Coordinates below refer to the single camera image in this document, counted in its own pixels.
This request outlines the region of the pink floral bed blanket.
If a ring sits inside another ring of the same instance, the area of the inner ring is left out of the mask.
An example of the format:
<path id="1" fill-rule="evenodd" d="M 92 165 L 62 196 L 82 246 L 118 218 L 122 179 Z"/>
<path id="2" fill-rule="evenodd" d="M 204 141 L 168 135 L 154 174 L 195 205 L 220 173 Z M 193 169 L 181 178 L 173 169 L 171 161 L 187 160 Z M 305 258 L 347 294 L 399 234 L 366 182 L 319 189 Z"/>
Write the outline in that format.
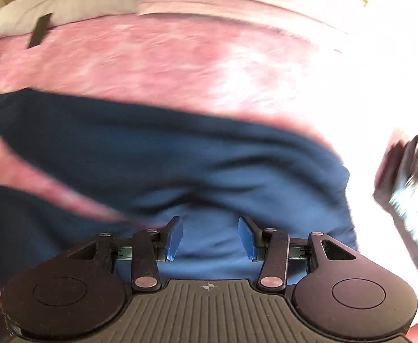
<path id="1" fill-rule="evenodd" d="M 349 172 L 345 197 L 365 256 L 418 276 L 374 201 L 383 154 L 418 132 L 414 26 L 363 26 L 338 48 L 245 23 L 124 15 L 52 30 L 30 50 L 0 43 L 0 95 L 23 89 L 143 105 L 293 132 L 334 153 Z M 123 215 L 15 153 L 0 137 L 0 186 L 97 222 Z"/>

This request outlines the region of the navy blue sweatpants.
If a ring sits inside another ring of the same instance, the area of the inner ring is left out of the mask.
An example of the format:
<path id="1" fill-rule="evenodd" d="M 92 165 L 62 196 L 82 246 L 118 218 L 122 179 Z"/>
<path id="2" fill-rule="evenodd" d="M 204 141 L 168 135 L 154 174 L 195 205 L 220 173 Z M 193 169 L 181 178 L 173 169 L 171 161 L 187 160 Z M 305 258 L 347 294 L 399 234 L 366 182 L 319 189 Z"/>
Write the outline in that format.
<path id="1" fill-rule="evenodd" d="M 340 159 L 264 125 L 23 89 L 0 95 L 0 137 L 27 162 L 123 215 L 97 222 L 0 186 L 0 288 L 101 232 L 126 237 L 179 215 L 184 237 L 163 278 L 254 279 L 238 237 L 251 217 L 356 247 Z"/>

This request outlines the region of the grey pillow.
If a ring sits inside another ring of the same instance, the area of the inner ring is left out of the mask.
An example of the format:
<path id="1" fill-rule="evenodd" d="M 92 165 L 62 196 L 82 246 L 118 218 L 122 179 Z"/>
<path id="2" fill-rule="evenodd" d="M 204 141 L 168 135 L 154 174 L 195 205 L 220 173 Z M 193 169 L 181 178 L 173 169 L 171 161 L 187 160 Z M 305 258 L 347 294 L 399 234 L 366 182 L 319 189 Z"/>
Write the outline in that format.
<path id="1" fill-rule="evenodd" d="M 135 0 L 15 0 L 0 9 L 0 39 L 31 33 L 46 14 L 51 14 L 50 26 L 55 27 L 135 12 Z"/>

